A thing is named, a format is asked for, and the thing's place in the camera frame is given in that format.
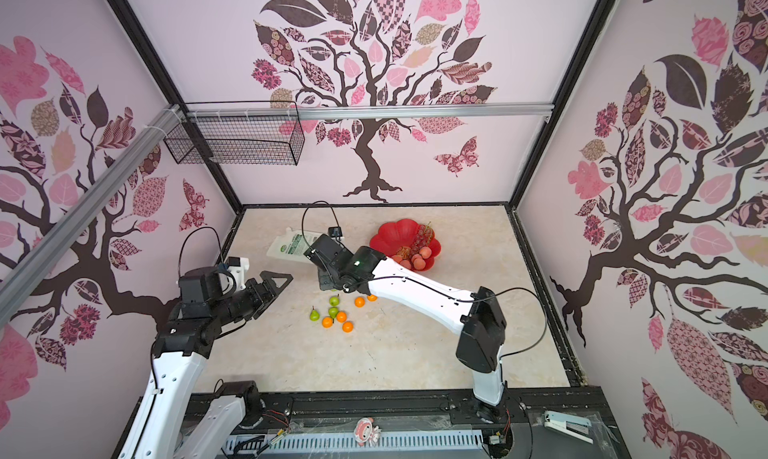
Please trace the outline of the purple grape bunch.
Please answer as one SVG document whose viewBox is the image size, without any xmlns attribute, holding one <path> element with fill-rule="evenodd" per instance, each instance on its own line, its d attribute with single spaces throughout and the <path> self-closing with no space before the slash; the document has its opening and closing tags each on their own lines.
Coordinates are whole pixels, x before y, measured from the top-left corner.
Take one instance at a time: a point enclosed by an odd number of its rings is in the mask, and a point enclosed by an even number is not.
<svg viewBox="0 0 768 459">
<path fill-rule="evenodd" d="M 413 253 L 419 252 L 425 247 L 430 247 L 434 239 L 435 233 L 432 226 L 427 224 L 420 224 L 417 228 L 416 235 L 410 245 Z"/>
</svg>

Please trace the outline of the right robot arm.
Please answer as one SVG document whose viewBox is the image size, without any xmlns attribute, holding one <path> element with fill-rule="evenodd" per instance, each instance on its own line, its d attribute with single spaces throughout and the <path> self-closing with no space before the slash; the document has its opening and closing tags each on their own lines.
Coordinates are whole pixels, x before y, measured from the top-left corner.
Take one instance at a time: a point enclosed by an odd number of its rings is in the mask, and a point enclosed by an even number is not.
<svg viewBox="0 0 768 459">
<path fill-rule="evenodd" d="M 445 326 L 458 337 L 458 361 L 472 371 L 475 399 L 488 408 L 499 406 L 507 321 L 492 290 L 471 292 L 441 284 L 371 247 L 352 252 L 326 234 L 309 245 L 304 256 L 328 276 L 334 289 L 389 299 Z"/>
</svg>

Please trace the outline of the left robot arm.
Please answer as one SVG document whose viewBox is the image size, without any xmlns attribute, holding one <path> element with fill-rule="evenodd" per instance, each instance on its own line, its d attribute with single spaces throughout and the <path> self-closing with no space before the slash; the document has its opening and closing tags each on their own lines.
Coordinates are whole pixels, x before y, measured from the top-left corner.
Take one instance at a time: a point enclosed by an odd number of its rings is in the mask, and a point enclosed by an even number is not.
<svg viewBox="0 0 768 459">
<path fill-rule="evenodd" d="M 179 439 L 198 378 L 225 326 L 260 317 L 291 284 L 287 273 L 242 279 L 245 265 L 202 267 L 178 279 L 180 301 L 150 350 L 147 386 L 119 458 L 213 458 L 241 424 L 259 424 L 265 404 L 253 381 L 225 382 L 203 419 Z"/>
</svg>

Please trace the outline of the red flower fruit bowl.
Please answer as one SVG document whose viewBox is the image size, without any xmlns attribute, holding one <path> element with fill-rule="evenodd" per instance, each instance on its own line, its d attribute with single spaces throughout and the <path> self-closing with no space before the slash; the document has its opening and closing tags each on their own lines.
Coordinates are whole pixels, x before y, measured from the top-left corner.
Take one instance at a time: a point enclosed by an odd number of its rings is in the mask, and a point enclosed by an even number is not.
<svg viewBox="0 0 768 459">
<path fill-rule="evenodd" d="M 400 219 L 394 222 L 386 222 L 379 227 L 377 233 L 370 239 L 369 246 L 391 259 L 393 255 L 399 254 L 404 260 L 409 260 L 411 262 L 411 256 L 419 254 L 419 252 L 413 253 L 410 245 L 420 224 L 427 223 L 419 223 L 409 218 Z M 426 262 L 425 269 L 422 271 L 412 270 L 416 272 L 425 272 L 434 266 L 436 258 L 442 251 L 442 245 L 436 238 L 436 233 L 429 248 L 432 250 L 432 255 L 428 259 L 423 258 Z"/>
</svg>

